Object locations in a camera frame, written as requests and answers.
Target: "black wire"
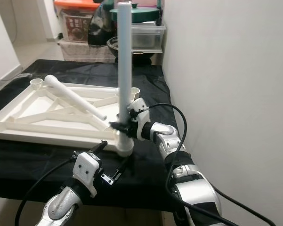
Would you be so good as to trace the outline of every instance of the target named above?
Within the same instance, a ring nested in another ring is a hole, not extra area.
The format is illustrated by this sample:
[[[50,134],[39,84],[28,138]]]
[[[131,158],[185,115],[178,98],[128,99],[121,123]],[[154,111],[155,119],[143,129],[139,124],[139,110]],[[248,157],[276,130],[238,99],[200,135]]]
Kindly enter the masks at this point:
[[[211,213],[209,211],[206,211],[206,210],[204,210],[202,208],[196,207],[196,206],[191,205],[191,204],[189,204],[189,203],[187,203],[187,202],[185,202],[183,200],[180,200],[179,198],[175,197],[172,194],[172,192],[169,190],[169,181],[170,181],[170,176],[171,176],[171,173],[172,173],[172,170],[173,170],[173,164],[174,164],[174,161],[175,161],[175,159],[177,157],[177,154],[180,151],[180,149],[181,149],[181,147],[183,145],[183,142],[185,140],[185,137],[186,137],[187,122],[186,122],[186,118],[185,118],[184,114],[182,113],[182,111],[179,108],[177,108],[176,106],[174,106],[174,105],[167,104],[167,103],[159,103],[159,104],[154,104],[152,106],[149,106],[148,108],[153,108],[153,107],[157,107],[157,106],[169,106],[169,107],[172,107],[173,109],[175,109],[181,115],[183,123],[184,123],[184,132],[183,132],[181,141],[180,141],[180,143],[179,143],[179,145],[178,145],[178,147],[176,149],[175,156],[174,156],[174,158],[173,158],[173,160],[171,162],[171,167],[170,167],[168,175],[166,177],[165,190],[167,191],[167,194],[171,197],[171,199],[173,199],[174,201],[178,202],[179,204],[181,204],[183,206],[186,206],[189,209],[192,209],[192,210],[194,210],[196,212],[199,212],[199,213],[201,213],[203,215],[206,215],[206,216],[208,216],[208,217],[210,217],[212,219],[218,220],[219,222],[222,222],[223,224],[226,224],[228,226],[238,226],[235,223],[233,223],[233,222],[231,222],[231,221],[229,221],[229,220],[227,220],[227,219],[225,219],[225,218],[223,218],[221,216],[215,215],[215,214],[213,214],[213,213]]]
[[[0,79],[0,81],[12,81],[14,79],[18,79],[18,78],[25,78],[25,77],[29,77],[32,74],[30,73],[24,73],[24,74],[17,74],[14,77],[12,77],[11,79]]]
[[[18,207],[18,211],[17,211],[16,217],[15,217],[15,226],[19,226],[19,221],[20,221],[20,216],[21,216],[22,210],[23,210],[23,208],[24,208],[24,206],[27,202],[27,199],[29,198],[32,191],[36,188],[36,186],[38,186],[39,183],[41,183],[49,174],[53,173],[54,171],[56,171],[57,169],[59,169],[60,167],[62,167],[64,165],[66,165],[67,163],[71,162],[72,160],[73,160],[73,158],[65,160],[64,162],[60,163],[56,167],[49,170],[28,190],[28,192],[25,194],[22,202],[20,203],[20,205]]]
[[[212,183],[210,183],[210,185],[213,187],[213,189],[220,194],[221,196],[223,196],[225,199],[233,202],[235,205],[238,205],[239,207],[243,208],[244,210],[248,211],[249,213],[253,214],[254,216],[258,217],[259,219],[265,221],[267,224],[269,224],[270,226],[276,226],[275,223],[273,223],[270,219],[264,217],[263,215],[257,213],[256,211],[254,211],[253,209],[249,208],[248,206],[245,206],[244,204],[238,202],[237,200],[234,200],[233,198],[229,197],[228,195],[224,194],[223,192],[221,192],[220,190],[218,190]]]

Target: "table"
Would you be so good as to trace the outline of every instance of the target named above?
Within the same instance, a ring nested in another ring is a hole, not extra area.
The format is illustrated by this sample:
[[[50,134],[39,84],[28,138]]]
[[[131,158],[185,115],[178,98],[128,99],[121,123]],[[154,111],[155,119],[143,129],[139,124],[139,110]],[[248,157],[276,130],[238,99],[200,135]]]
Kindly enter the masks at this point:
[[[117,87],[117,64],[37,60],[24,73],[33,78],[53,74],[61,82]],[[170,103],[170,91],[162,68],[155,65],[133,66],[133,87],[140,88],[140,97],[148,105]],[[29,78],[18,78],[0,91],[0,110],[29,85]],[[168,107],[151,109],[151,120],[177,127],[173,110]],[[172,211],[173,203],[164,191],[166,169],[150,141],[134,140],[132,159],[114,187],[96,187],[97,196],[84,201],[87,205],[118,206]],[[86,149],[57,145],[33,144],[0,140],[0,197],[22,199],[30,186],[45,172],[70,157],[74,150]],[[112,175],[122,158],[113,152],[101,152],[105,173]],[[73,163],[64,166],[34,191],[29,200],[47,202],[63,181],[72,175]]]

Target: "storage box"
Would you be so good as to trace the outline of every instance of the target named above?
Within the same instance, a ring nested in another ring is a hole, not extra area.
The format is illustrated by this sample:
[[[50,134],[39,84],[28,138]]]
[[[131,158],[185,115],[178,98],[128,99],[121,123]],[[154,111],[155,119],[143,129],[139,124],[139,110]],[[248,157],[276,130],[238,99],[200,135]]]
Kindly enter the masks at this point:
[[[60,40],[64,60],[79,62],[114,63],[115,56],[107,46],[92,46],[87,43],[74,43]]]
[[[65,41],[88,42],[88,27],[100,4],[93,0],[55,0]]]
[[[134,50],[161,50],[166,27],[156,26],[155,22],[143,22],[132,25],[132,48]]]

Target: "white pvc pipe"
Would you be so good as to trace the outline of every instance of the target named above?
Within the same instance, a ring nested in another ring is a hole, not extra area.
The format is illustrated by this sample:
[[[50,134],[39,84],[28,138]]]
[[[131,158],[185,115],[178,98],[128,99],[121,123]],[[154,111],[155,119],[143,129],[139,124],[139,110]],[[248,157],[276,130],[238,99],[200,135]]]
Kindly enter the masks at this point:
[[[64,94],[66,97],[73,100],[77,105],[81,106],[88,112],[94,114],[96,117],[100,118],[103,121],[107,119],[106,115],[103,115],[96,107],[90,104],[87,100],[80,97],[75,92],[73,92],[71,89],[69,89],[67,86],[62,84],[55,76],[47,75],[44,81],[48,85],[58,90],[60,93]]]
[[[104,92],[104,93],[111,93],[111,94],[119,94],[119,88],[95,88],[95,87],[68,87],[74,91],[95,91],[95,92]],[[139,93],[140,89],[136,87],[131,88],[131,93],[136,94]]]
[[[127,110],[130,104],[132,86],[132,14],[131,4],[119,2],[117,5],[117,36],[118,36],[118,86],[119,86],[119,116],[120,123],[126,124],[129,119]],[[116,144],[120,156],[132,154],[134,142],[124,133],[120,133]]]

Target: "clear plastic bin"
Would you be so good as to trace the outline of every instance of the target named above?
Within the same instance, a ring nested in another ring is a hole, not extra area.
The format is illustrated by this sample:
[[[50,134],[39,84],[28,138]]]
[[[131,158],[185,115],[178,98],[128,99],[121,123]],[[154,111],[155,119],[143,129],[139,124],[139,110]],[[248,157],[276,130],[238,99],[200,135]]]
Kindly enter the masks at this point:
[[[88,27],[100,4],[93,0],[55,0],[65,41],[88,42]]]
[[[132,25],[132,48],[134,50],[160,50],[166,27],[155,22]]]

